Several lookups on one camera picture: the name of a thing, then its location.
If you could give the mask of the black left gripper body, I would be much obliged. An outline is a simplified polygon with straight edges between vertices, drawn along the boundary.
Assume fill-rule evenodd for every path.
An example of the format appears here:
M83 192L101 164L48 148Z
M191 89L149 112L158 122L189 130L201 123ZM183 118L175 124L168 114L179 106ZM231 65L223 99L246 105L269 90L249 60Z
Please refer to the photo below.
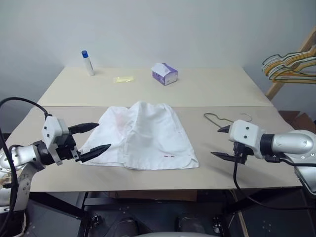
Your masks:
M67 136L63 144L58 144L56 152L61 160L74 159L77 162L81 158L81 154L77 149L77 144L71 134Z

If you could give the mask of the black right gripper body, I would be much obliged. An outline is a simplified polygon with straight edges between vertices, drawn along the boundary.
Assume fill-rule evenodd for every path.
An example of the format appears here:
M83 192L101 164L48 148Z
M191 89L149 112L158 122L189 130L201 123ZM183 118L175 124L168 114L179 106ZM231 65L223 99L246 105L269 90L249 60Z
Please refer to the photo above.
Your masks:
M241 164L245 164L248 157L248 152L244 144L234 142L233 147L235 161Z

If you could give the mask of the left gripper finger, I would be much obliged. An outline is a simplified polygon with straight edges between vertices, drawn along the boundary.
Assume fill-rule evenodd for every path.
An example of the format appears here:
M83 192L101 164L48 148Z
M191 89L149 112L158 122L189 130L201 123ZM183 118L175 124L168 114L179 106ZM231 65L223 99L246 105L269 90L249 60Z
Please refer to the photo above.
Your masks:
M81 124L70 126L68 127L68 130L71 134L86 133L93 130L94 128L98 126L99 126L98 123L88 122L88 123L81 123Z
M94 159L98 156L100 156L102 153L104 153L109 147L111 146L111 144L106 144L106 145L100 145L98 147L95 147L93 149L91 149L89 152L85 153L85 154L81 154L79 153L77 155L77 157L75 158L76 162L87 162L91 159Z

